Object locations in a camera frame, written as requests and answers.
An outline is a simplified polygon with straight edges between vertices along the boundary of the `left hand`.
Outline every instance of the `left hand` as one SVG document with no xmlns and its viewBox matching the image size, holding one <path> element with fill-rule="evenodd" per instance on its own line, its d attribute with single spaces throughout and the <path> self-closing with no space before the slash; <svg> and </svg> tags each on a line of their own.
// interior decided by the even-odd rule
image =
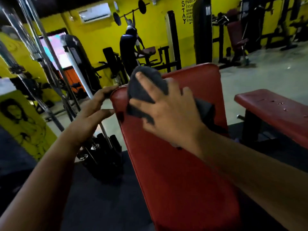
<svg viewBox="0 0 308 231">
<path fill-rule="evenodd" d="M 87 139 L 93 136 L 98 124 L 114 114 L 114 109 L 100 108 L 106 95 L 118 87 L 118 85 L 105 87 L 95 93 L 93 99 L 84 105 L 76 119 L 64 130 L 62 136 L 64 135 L 69 143 L 81 147 Z"/>
</svg>

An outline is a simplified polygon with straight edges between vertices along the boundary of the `maroon bench seat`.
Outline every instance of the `maroon bench seat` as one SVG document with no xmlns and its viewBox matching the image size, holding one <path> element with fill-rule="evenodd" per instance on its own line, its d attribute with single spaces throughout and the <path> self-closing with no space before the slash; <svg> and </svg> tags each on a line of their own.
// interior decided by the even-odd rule
<svg viewBox="0 0 308 231">
<path fill-rule="evenodd" d="M 253 113 L 308 149 L 308 106 L 267 89 L 238 94 L 234 100 L 246 113 Z"/>
<path fill-rule="evenodd" d="M 214 104 L 215 123 L 227 129 L 217 66 L 198 65 L 164 77 Z M 144 131 L 140 119 L 126 114 L 127 87 L 110 99 L 156 230 L 238 230 L 241 221 L 233 185 L 194 155 Z"/>
</svg>

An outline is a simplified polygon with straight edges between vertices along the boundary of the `weight stack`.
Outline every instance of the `weight stack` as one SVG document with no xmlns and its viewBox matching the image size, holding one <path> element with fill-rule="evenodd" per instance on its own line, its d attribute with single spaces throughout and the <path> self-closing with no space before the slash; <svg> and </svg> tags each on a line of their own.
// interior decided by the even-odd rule
<svg viewBox="0 0 308 231">
<path fill-rule="evenodd" d="M 211 0 L 197 0 L 192 7 L 196 64 L 212 62 L 212 4 Z"/>
</svg>

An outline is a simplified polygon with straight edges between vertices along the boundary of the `red seat pad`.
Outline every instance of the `red seat pad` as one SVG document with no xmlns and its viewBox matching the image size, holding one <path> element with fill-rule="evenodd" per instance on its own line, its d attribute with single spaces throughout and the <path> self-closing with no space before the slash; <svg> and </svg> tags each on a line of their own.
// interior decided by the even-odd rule
<svg viewBox="0 0 308 231">
<path fill-rule="evenodd" d="M 227 128 L 220 73 L 213 64 L 167 74 L 195 97 L 216 105 L 216 124 Z M 140 187 L 156 230 L 234 230 L 240 226 L 234 187 L 201 160 L 142 128 L 142 121 L 126 115 L 127 87 L 111 101 Z"/>
<path fill-rule="evenodd" d="M 296 143 L 308 148 L 308 106 L 267 89 L 238 94 L 234 100 Z"/>
</svg>

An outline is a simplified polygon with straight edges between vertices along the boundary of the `white split air conditioner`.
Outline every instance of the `white split air conditioner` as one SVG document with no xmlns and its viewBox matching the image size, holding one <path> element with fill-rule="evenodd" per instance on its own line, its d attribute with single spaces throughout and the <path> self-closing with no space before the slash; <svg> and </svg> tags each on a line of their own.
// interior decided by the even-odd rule
<svg viewBox="0 0 308 231">
<path fill-rule="evenodd" d="M 80 19 L 83 23 L 90 23 L 99 19 L 108 18 L 111 16 L 111 10 L 108 3 L 103 3 L 79 11 Z"/>
</svg>

